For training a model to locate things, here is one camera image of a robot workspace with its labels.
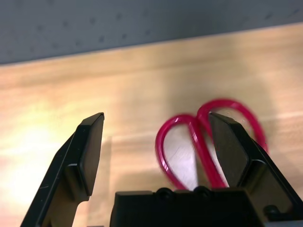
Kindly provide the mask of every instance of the red plastic handle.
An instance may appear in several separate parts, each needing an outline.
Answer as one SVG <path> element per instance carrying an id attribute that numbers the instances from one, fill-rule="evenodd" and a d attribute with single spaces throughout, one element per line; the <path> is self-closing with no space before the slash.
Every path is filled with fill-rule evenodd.
<path id="1" fill-rule="evenodd" d="M 204 166 L 206 175 L 208 180 L 213 188 L 221 188 L 226 187 L 224 181 L 222 180 L 220 174 L 215 167 L 215 164 L 212 160 L 212 157 L 208 151 L 205 140 L 201 134 L 201 129 L 206 130 L 207 134 L 212 137 L 211 127 L 208 120 L 208 114 L 210 111 L 218 109 L 218 108 L 232 108 L 238 110 L 240 113 L 244 115 L 244 117 L 251 124 L 256 140 L 259 145 L 263 147 L 263 149 L 268 152 L 266 139 L 264 136 L 264 132 L 257 121 L 256 117 L 249 111 L 248 108 L 244 107 L 241 103 L 230 100 L 230 99 L 216 99 L 205 103 L 200 107 L 197 113 L 197 117 L 194 117 L 189 114 L 181 114 L 170 118 L 166 121 L 163 126 L 160 128 L 157 136 L 156 136 L 156 156 L 158 162 L 160 164 L 161 169 L 170 179 L 170 181 L 176 186 L 178 189 L 187 189 L 182 182 L 174 175 L 172 172 L 164 152 L 164 139 L 169 132 L 169 130 L 176 125 L 185 124 L 187 125 L 192 142 L 196 148 L 197 154 L 201 160 L 202 165 Z"/>

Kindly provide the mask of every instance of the scissor handle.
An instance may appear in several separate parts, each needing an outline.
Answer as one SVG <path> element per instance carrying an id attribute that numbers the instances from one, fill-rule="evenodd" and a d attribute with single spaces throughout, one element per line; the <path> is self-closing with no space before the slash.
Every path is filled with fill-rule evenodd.
<path id="1" fill-rule="evenodd" d="M 202 165 L 204 166 L 211 186 L 213 188 L 226 187 L 225 183 L 220 177 L 220 174 L 218 173 L 212 157 L 208 152 L 208 148 L 204 138 L 202 137 L 197 118 L 189 114 L 181 114 L 170 118 L 163 124 L 156 136 L 156 156 L 163 172 L 166 173 L 167 177 L 178 189 L 187 189 L 172 172 L 164 154 L 164 140 L 167 133 L 171 128 L 180 124 L 185 124 L 188 127 L 192 142 L 196 148 Z"/>
<path id="2" fill-rule="evenodd" d="M 247 107 L 243 104 L 239 103 L 238 101 L 232 99 L 215 99 L 203 104 L 197 113 L 197 118 L 200 123 L 205 127 L 207 134 L 212 138 L 212 130 L 208 120 L 208 114 L 211 111 L 215 111 L 222 108 L 230 108 L 237 110 L 240 112 L 250 123 L 251 127 L 253 128 L 253 133 L 256 138 L 257 143 L 267 152 L 268 146 L 266 143 L 266 137 L 261 128 L 260 123 L 258 122 L 255 115 L 250 111 Z"/>

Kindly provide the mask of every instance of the red scissors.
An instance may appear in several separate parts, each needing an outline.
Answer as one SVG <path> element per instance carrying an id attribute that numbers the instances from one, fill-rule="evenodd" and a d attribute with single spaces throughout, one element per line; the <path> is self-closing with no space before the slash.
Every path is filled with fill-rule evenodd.
<path id="1" fill-rule="evenodd" d="M 210 102 L 205 103 L 200 107 L 197 112 L 197 116 L 190 114 L 180 114 L 168 119 L 160 128 L 156 136 L 156 155 L 161 169 L 170 179 L 170 181 L 175 185 L 177 189 L 187 189 L 182 182 L 174 175 L 172 172 L 167 159 L 164 154 L 164 139 L 168 131 L 176 125 L 185 124 L 189 129 L 191 134 L 192 142 L 196 148 L 198 157 L 204 166 L 205 173 L 208 180 L 213 188 L 223 188 L 227 187 L 221 178 L 214 161 L 209 153 L 206 146 L 206 142 L 201 134 L 201 128 L 206 131 L 209 137 L 213 140 L 211 126 L 208 120 L 208 114 L 210 111 L 215 111 L 222 108 L 231 108 L 239 111 L 250 123 L 253 128 L 254 135 L 257 143 L 268 153 L 268 147 L 266 144 L 266 138 L 261 125 L 259 124 L 257 118 L 251 111 L 246 108 L 241 103 L 231 100 L 231 99 L 215 99 Z"/>

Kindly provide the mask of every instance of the wooden table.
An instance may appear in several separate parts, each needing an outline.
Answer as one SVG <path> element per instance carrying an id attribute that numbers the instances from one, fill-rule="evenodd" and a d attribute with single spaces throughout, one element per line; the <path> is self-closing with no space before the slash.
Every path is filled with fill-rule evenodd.
<path id="1" fill-rule="evenodd" d="M 303 25 L 215 35 L 0 67 L 0 226 L 19 226 L 57 149 L 105 112 L 93 196 L 75 227 L 108 227 L 114 192 L 171 187 L 157 130 L 213 98 L 260 119 L 271 157 L 303 197 Z"/>

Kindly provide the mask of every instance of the black plastic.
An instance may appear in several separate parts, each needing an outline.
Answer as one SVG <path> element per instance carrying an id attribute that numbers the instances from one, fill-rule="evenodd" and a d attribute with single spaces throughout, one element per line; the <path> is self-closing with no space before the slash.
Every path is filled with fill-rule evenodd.
<path id="1" fill-rule="evenodd" d="M 246 192 L 117 192 L 110 227 L 262 227 Z"/>
<path id="2" fill-rule="evenodd" d="M 264 149 L 232 118 L 210 114 L 218 161 L 230 187 L 244 188 L 263 221 L 302 220 L 303 202 Z M 276 206 L 269 215 L 265 207 Z"/>
<path id="3" fill-rule="evenodd" d="M 94 187 L 104 115 L 77 127 L 54 156 L 21 224 L 22 227 L 72 226 L 77 206 L 88 201 Z"/>

